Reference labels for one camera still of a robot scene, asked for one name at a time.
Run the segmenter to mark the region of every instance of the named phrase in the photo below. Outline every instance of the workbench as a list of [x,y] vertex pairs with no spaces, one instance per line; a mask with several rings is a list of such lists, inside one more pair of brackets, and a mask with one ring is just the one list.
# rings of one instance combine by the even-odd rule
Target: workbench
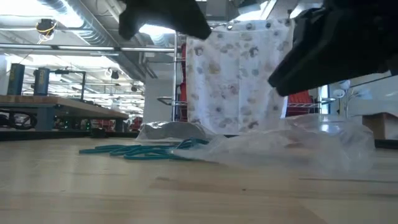
[[123,130],[129,115],[115,110],[57,96],[0,96],[0,108],[37,114],[36,130],[50,131],[54,116],[80,119],[115,119],[116,131]]
[[0,222],[396,224],[398,154],[365,174],[239,169],[200,161],[127,161],[79,149],[133,139],[0,144]]

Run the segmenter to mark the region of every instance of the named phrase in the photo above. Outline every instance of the white patterned cloth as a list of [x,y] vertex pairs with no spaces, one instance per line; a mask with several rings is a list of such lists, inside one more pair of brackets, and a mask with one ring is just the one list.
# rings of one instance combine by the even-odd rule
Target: white patterned cloth
[[292,48],[293,21],[228,28],[215,28],[205,41],[187,39],[188,121],[217,134],[268,129],[287,107],[267,80]]

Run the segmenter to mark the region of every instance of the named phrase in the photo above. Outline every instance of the black cable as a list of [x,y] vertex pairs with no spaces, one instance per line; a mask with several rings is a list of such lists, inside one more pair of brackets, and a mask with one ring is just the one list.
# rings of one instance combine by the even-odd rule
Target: black cable
[[[37,119],[34,114],[27,113],[23,111],[11,111],[11,110],[2,110],[0,109],[0,113],[7,113],[9,117],[6,118],[5,116],[0,116],[0,126],[8,126],[10,128],[15,128],[18,130],[29,130],[36,127]],[[29,119],[25,119],[21,125],[18,125],[15,122],[15,114],[24,114],[27,115]],[[25,125],[26,121],[30,120],[30,124]]]

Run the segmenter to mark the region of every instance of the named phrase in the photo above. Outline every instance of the clear plastic sheet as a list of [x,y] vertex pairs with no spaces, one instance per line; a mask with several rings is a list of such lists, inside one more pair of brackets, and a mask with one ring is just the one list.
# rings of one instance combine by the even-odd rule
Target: clear plastic sheet
[[207,145],[172,153],[189,159],[240,167],[366,171],[374,152],[372,132],[343,118],[307,114],[280,119],[275,129],[233,138],[214,137]]
[[215,134],[200,124],[156,121],[142,124],[137,142],[181,142],[197,138],[210,140]]

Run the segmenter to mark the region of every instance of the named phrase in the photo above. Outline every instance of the teal cable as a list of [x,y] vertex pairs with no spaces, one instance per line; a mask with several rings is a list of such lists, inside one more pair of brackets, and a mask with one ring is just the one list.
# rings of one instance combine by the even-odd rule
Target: teal cable
[[197,144],[208,144],[208,141],[202,139],[186,139],[177,147],[175,146],[124,146],[124,145],[108,145],[97,146],[94,149],[82,149],[80,154],[99,154],[109,153],[110,156],[123,156],[128,160],[159,160],[159,159],[178,159],[188,160],[170,153],[172,149],[190,149]]

